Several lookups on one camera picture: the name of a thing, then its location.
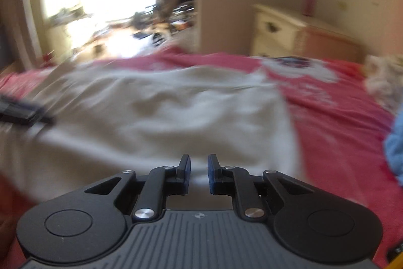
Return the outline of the cream two-drawer nightstand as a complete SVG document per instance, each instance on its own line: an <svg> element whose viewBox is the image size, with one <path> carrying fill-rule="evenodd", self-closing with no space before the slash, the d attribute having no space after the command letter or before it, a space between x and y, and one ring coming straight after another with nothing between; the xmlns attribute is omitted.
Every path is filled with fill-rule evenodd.
<svg viewBox="0 0 403 269"><path fill-rule="evenodd" d="M296 11L256 4L251 56L308 57L362 63L364 47L350 34Z"/></svg>

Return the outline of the wheelchair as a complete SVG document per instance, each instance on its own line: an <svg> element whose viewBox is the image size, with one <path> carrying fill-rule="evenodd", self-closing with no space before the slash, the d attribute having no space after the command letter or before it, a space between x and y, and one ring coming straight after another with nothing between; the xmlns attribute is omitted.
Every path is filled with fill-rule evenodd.
<svg viewBox="0 0 403 269"><path fill-rule="evenodd" d="M184 20L192 22L195 5L196 0L156 0L145 11L135 13L131 24L141 35L150 33L151 45L158 47L178 31L174 27L178 12L183 13Z"/></svg>

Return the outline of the pink cup on nightstand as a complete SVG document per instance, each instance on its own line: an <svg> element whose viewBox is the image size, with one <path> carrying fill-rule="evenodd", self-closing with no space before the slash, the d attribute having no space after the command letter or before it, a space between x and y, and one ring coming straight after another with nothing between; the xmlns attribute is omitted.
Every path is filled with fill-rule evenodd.
<svg viewBox="0 0 403 269"><path fill-rule="evenodd" d="M304 16L314 17L317 1L318 0L304 0L304 3L303 3L303 15Z"/></svg>

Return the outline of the folding table by window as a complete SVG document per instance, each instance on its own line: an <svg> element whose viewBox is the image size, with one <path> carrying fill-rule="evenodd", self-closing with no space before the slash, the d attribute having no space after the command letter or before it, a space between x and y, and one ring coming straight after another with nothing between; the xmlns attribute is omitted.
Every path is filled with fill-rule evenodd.
<svg viewBox="0 0 403 269"><path fill-rule="evenodd" d="M56 27L63 27L77 20L90 18L83 6L74 6L73 8L62 8L58 13L48 17L45 21L45 31Z"/></svg>

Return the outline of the pink floral bed blanket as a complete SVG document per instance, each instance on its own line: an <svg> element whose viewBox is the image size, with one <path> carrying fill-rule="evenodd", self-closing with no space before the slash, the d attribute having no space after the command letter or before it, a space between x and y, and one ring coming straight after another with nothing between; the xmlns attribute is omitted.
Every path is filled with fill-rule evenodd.
<svg viewBox="0 0 403 269"><path fill-rule="evenodd" d="M252 72L264 68L279 86L294 118L309 179L318 187L369 207L381 219L383 241L375 261L402 241L402 188L383 142L393 116L363 87L358 64L343 61L250 58L216 53L187 55L173 47L157 54L110 60L115 68L160 71L196 65Z"/></svg>

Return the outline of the white sweatshirt orange bear outline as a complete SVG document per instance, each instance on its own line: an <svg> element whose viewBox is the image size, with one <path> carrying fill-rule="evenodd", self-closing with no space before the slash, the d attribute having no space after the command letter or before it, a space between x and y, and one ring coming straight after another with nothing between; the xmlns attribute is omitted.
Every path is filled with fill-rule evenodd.
<svg viewBox="0 0 403 269"><path fill-rule="evenodd" d="M253 175L304 173L286 101L263 69L136 71L63 65L28 100L53 126L1 125L1 175L46 201L125 169L145 175L191 157L192 202L208 200L207 157Z"/></svg>

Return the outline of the beige curtain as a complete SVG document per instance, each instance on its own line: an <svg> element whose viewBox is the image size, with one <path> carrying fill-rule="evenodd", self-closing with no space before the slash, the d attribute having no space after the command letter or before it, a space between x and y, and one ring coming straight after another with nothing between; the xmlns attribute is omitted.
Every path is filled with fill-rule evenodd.
<svg viewBox="0 0 403 269"><path fill-rule="evenodd" d="M1 0L1 24L5 27L13 56L22 68L39 68L42 50L30 0Z"/></svg>

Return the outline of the blue folded garment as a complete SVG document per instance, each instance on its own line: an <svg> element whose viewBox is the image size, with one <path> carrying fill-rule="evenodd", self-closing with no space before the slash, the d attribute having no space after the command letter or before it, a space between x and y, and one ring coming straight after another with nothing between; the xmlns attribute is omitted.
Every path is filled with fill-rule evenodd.
<svg viewBox="0 0 403 269"><path fill-rule="evenodd" d="M397 179L400 187L403 184L403 112L402 106L393 122L391 132L384 142L387 164Z"/></svg>

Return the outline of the cream fluffy blanket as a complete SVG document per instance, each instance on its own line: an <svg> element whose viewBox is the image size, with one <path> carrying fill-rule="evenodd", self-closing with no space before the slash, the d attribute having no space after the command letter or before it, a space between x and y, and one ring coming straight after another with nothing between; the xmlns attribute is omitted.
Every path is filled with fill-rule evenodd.
<svg viewBox="0 0 403 269"><path fill-rule="evenodd" d="M363 69L367 93L383 109L396 115L402 106L402 54L368 55Z"/></svg>

